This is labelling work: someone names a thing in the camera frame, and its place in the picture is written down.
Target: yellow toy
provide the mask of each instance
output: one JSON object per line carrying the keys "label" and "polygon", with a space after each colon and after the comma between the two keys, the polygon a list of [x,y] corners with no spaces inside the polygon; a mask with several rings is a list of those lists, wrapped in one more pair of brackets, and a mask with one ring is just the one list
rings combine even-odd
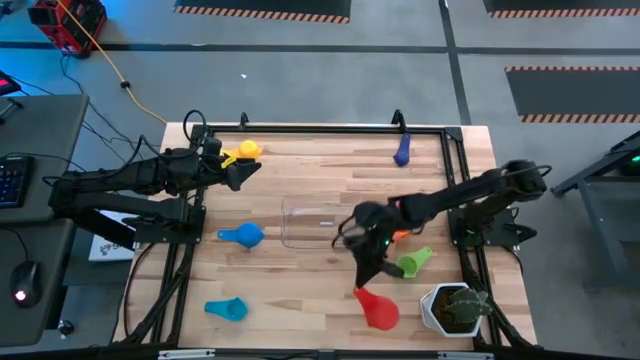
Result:
{"label": "yellow toy", "polygon": [[229,158],[222,163],[222,168],[226,168],[230,164],[233,164],[236,159],[257,159],[262,153],[262,149],[256,144],[255,141],[245,140],[240,143],[237,149],[222,150],[223,155],[228,155]]}

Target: white pot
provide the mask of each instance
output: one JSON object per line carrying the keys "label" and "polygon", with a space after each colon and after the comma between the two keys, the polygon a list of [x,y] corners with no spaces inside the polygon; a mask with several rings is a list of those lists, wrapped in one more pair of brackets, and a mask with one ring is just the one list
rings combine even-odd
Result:
{"label": "white pot", "polygon": [[438,322],[438,319],[435,317],[435,315],[433,315],[433,312],[431,311],[431,307],[433,306],[433,301],[436,299],[436,294],[438,294],[438,291],[440,291],[440,288],[443,288],[443,287],[468,288],[469,285],[463,282],[438,284],[427,295],[423,296],[422,299],[420,299],[420,308],[421,308],[420,312],[422,313],[422,322],[424,323],[424,325],[428,328],[431,328],[437,331],[438,333],[440,333],[440,335],[444,337],[476,336],[478,334],[478,330],[480,330],[480,322],[482,321],[482,317],[480,317],[478,321],[476,321],[476,324],[474,325],[473,330],[471,330],[470,332],[450,334],[442,328],[442,325],[440,325],[440,322]]}

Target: keyboard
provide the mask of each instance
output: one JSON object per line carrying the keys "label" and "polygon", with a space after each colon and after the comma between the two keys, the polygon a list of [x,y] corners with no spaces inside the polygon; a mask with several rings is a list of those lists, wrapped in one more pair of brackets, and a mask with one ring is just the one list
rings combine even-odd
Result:
{"label": "keyboard", "polygon": [[0,159],[0,209],[22,207],[33,169],[33,157]]}

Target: green funnel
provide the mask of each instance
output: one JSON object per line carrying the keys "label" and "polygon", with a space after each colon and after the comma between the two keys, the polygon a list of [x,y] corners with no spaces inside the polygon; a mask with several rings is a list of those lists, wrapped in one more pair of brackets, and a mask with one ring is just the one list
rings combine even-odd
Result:
{"label": "green funnel", "polygon": [[402,255],[396,261],[396,265],[404,270],[405,278],[411,279],[416,277],[416,275],[418,274],[418,270],[420,270],[422,264],[424,264],[432,254],[433,251],[431,251],[431,248],[423,247],[418,251]]}

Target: potted plant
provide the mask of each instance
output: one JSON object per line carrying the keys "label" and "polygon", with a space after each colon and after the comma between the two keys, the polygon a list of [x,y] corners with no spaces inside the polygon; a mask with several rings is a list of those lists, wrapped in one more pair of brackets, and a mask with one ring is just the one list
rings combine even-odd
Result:
{"label": "potted plant", "polygon": [[474,337],[482,316],[492,311],[487,297],[466,283],[438,284],[420,299],[422,321],[445,337]]}

